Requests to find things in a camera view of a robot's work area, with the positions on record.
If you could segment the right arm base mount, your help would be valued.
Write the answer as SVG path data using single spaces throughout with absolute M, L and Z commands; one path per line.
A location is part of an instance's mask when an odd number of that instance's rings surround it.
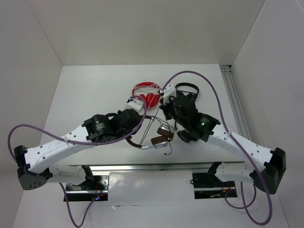
M 193 173 L 190 184 L 194 187 L 194 198 L 199 199 L 219 199 L 236 198 L 236 185 L 233 181 L 222 182 L 217 177 L 207 173 Z

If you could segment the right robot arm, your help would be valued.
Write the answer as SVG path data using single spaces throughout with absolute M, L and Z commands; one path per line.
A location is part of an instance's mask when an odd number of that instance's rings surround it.
M 210 185 L 218 186 L 226 181 L 239 181 L 252 183 L 269 194 L 277 192 L 286 171 L 284 150 L 263 147 L 227 130 L 219 120 L 200 113 L 195 103 L 185 95 L 164 96 L 160 103 L 160 109 L 166 119 L 173 119 L 184 128 L 177 134 L 185 143 L 202 140 L 243 160 L 243 163 L 232 165 L 214 162 L 207 175 Z

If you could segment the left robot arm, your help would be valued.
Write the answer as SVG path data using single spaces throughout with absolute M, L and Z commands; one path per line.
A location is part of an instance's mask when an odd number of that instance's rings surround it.
M 58 162 L 83 150 L 125 140 L 144 120 L 134 109 L 100 115 L 84 121 L 75 130 L 34 148 L 14 148 L 18 179 L 23 190 L 34 190 L 46 183 L 68 183 L 87 190 L 96 181 L 87 165 L 58 165 Z

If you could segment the brown silver headphones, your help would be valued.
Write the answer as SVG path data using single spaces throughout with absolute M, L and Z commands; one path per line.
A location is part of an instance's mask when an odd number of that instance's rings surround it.
M 127 138 L 126 141 L 131 146 L 133 146 L 137 149 L 142 149 L 142 150 L 146 150 L 149 148 L 159 149 L 159 148 L 166 147 L 168 145 L 168 143 L 170 141 L 172 141 L 174 138 L 174 135 L 175 135 L 174 127 L 156 116 L 147 115 L 145 117 L 145 119 L 148 119 L 151 121 L 158 121 L 160 123 L 160 126 L 157 129 L 157 134 L 159 136 L 151 138 L 152 146 L 149 147 L 148 145 L 136 144 L 131 140 L 131 137 Z

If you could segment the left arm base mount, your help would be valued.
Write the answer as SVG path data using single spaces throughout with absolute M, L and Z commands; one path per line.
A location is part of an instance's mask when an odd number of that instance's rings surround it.
M 84 189 L 72 184 L 66 185 L 67 199 L 69 202 L 108 201 L 109 173 L 94 175 L 94 182 Z

